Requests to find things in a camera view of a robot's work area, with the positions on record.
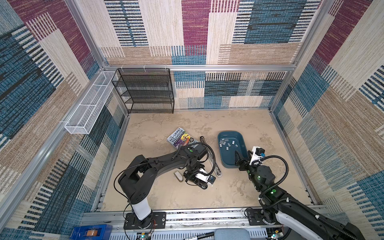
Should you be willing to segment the small white mini stapler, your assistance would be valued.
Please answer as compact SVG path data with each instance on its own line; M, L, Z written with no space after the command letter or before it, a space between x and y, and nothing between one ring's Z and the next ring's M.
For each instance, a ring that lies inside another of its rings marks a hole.
M179 171L175 171L174 175L178 179L179 182L181 182L181 183L183 182L184 178Z

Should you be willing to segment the teal plastic tray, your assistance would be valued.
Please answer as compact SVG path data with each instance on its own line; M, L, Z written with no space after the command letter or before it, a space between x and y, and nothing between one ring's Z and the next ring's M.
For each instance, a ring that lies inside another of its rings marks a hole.
M229 149L228 151L224 148L219 147L219 152L221 156L222 164L227 169L236 168L235 166L235 151L239 151L243 158L248 158L248 151L246 148L246 144L244 141L244 138L241 133L236 131L223 131L218 134L218 144L219 139L228 139L228 138L234 138L238 142L238 147L234 149Z

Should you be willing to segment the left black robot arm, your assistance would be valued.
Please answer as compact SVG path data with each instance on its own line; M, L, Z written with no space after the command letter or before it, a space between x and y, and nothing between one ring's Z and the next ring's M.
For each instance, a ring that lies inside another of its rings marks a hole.
M213 149L206 143L195 142L180 146L175 152L160 157L136 156L116 176L114 183L120 185L122 190L117 192L127 199L138 228L146 229L155 224L147 196L157 177L176 169L184 169L186 183L205 190L215 182L215 166Z

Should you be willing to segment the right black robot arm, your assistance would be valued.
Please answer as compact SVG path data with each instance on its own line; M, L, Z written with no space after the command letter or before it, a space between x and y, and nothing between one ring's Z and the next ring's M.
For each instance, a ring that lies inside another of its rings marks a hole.
M266 156L264 149L258 147L248 155L248 158L244 158L239 151L235 151L235 165L240 171L247 172L249 180L259 192L258 201L266 224L280 223L307 240L364 239L362 232L355 225L344 225L331 220L280 188L279 185L289 173L289 165L284 158L277 155ZM275 180L271 168L263 164L269 159L279 159L285 166L284 175L278 181Z

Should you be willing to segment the staple strips in tray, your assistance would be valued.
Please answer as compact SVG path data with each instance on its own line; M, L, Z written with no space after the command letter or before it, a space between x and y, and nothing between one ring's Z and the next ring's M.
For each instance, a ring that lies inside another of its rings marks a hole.
M231 148L237 148L238 146L238 142L234 138L219 139L219 147L224 148L227 151Z

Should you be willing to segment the treehouse paperback book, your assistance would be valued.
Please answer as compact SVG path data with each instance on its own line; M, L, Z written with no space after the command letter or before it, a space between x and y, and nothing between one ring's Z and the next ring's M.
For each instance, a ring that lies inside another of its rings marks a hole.
M183 128L177 128L168 138L167 141L176 149L182 146L196 143L197 140L190 136Z

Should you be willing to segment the grey blue chair back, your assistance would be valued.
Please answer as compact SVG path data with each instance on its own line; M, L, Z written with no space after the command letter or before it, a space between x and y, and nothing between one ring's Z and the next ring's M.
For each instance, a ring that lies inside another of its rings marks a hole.
M218 229L214 233L215 240L250 240L250 234L244 229Z

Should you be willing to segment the blue box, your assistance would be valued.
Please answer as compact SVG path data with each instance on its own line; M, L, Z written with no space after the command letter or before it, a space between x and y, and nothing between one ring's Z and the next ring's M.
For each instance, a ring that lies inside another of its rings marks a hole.
M70 240L108 240L112 232L111 225L93 225L75 227Z

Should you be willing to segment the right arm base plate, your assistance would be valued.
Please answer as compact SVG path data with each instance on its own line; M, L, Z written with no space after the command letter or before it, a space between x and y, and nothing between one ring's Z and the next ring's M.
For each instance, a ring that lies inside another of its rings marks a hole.
M275 213L269 210L246 208L244 214L250 226L280 225Z

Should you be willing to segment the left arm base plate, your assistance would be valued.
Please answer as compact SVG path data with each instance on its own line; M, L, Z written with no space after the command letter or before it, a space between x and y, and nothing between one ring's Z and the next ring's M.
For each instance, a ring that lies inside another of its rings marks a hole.
M127 213L124 230L164 229L166 225L166 212L152 212L143 220L139 220L134 213Z

